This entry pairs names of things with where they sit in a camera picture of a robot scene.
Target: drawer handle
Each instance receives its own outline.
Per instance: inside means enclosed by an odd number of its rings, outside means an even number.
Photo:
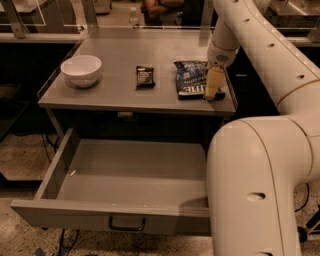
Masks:
[[[136,228],[130,228],[130,227],[117,227],[117,226],[114,226],[112,224],[113,222],[113,217],[110,216],[109,218],[109,223],[108,223],[108,226],[111,230],[117,230],[117,231],[135,231],[135,232],[138,232],[138,231],[142,231],[146,225],[146,219],[143,218],[142,219],[142,223],[141,223],[141,226],[140,227],[136,227]]]

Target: person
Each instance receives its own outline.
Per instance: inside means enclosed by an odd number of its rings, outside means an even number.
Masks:
[[[143,0],[141,12],[144,13],[146,25],[162,25],[160,15],[179,10],[184,0]]]

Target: gray table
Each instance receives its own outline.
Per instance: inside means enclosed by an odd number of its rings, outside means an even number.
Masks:
[[[207,44],[208,39],[199,39],[199,31],[98,29],[75,54],[102,59],[99,83],[79,90],[68,87],[59,75],[40,105],[71,112],[172,113],[191,121],[194,115],[228,117],[235,107],[226,82],[222,101],[177,96],[172,62],[204,59]],[[137,65],[155,68],[154,89],[136,90]],[[35,198],[14,200],[11,207],[32,226],[210,235],[206,184],[201,143],[88,139],[68,129]]]
[[[174,60],[206,60],[209,40],[198,30],[97,29],[75,55],[102,60],[102,76],[91,88],[76,89],[60,74],[39,101],[49,109],[134,111],[231,116],[233,97],[224,81],[222,101],[179,100]],[[156,86],[136,89],[136,66],[154,67]]]

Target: table top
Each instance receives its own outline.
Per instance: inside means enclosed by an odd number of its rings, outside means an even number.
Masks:
[[[51,109],[131,111],[231,116],[234,98],[227,81],[226,97],[219,101],[178,99],[175,60],[206,60],[209,37],[200,30],[97,28],[74,55],[95,55],[102,74],[90,88],[66,83],[60,73],[39,100]],[[155,87],[136,89],[137,66],[154,68]]]

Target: cable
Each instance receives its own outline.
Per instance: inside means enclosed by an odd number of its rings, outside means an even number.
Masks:
[[[62,247],[63,247],[64,233],[65,233],[65,230],[62,229],[61,236],[60,236],[60,241],[59,241],[58,256],[62,256]],[[67,251],[67,253],[66,253],[64,256],[68,256],[68,255],[69,255],[69,252],[72,250],[73,246],[76,244],[76,242],[77,242],[77,240],[78,240],[78,235],[79,235],[79,230],[76,231],[76,237],[74,238],[71,246],[69,247],[69,250]]]
[[[58,142],[59,142],[60,137],[57,137],[57,139],[54,143],[51,142],[48,134],[46,134],[46,139],[47,139],[47,142],[53,147],[53,150],[56,153],[57,149],[59,148]]]
[[[49,163],[51,164],[51,159],[50,159],[50,156],[49,156],[47,147],[46,147],[46,142],[44,141],[44,138],[43,138],[43,135],[42,135],[42,134],[41,134],[41,138],[42,138],[42,143],[43,143],[44,151],[46,152],[46,155],[47,155],[47,158],[48,158],[48,160],[49,160]]]
[[[309,187],[309,184],[308,184],[308,183],[306,183],[306,186],[307,186],[307,199],[306,199],[306,201],[304,202],[304,204],[303,204],[300,208],[298,208],[298,209],[295,210],[295,212],[301,211],[301,210],[307,205],[307,203],[309,202],[310,187]]]

